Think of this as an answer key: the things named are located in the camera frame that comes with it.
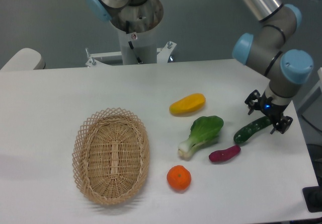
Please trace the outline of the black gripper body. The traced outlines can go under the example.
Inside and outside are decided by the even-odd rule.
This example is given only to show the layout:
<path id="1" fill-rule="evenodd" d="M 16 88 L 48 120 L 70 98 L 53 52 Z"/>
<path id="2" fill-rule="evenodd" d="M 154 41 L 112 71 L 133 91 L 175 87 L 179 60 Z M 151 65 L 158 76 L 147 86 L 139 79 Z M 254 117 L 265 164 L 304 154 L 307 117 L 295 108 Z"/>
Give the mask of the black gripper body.
<path id="1" fill-rule="evenodd" d="M 263 95 L 261 97 L 261 112 L 266 115 L 270 120 L 271 123 L 273 122 L 272 118 L 280 118 L 281 116 L 284 116 L 284 110 L 287 108 L 288 104 L 286 105 L 278 105 L 273 103 L 273 97 L 267 97 L 266 95 Z"/>

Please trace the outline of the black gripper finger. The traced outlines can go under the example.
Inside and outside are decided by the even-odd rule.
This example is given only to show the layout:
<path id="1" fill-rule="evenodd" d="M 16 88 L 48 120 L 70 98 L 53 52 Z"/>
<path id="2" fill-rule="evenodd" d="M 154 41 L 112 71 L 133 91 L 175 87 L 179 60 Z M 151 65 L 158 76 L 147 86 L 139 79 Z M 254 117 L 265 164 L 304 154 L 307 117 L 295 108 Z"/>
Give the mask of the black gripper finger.
<path id="1" fill-rule="evenodd" d="M 251 92 L 245 100 L 245 104 L 248 106 L 248 115 L 251 115 L 254 111 L 261 111 L 261 95 L 258 90 Z"/>
<path id="2" fill-rule="evenodd" d="M 284 134 L 293 122 L 293 118 L 289 116 L 281 116 L 280 118 L 273 117 L 272 120 L 273 129 L 270 132 L 271 134 L 276 131 Z"/>

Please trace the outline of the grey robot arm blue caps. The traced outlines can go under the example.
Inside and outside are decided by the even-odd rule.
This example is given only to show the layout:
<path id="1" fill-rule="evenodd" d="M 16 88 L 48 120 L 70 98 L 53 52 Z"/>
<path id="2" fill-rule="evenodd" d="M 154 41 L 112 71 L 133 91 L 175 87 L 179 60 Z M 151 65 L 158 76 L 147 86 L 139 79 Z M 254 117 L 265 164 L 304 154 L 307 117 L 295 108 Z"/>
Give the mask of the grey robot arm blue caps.
<path id="1" fill-rule="evenodd" d="M 307 82 L 313 59 L 303 50 L 282 51 L 286 41 L 297 31 L 302 21 L 300 10 L 281 0 L 243 0 L 261 24 L 258 35 L 243 34 L 236 42 L 234 59 L 269 79 L 265 91 L 254 90 L 246 98 L 249 113 L 261 111 L 267 116 L 273 131 L 285 133 L 293 119 L 284 115 L 293 97 Z"/>

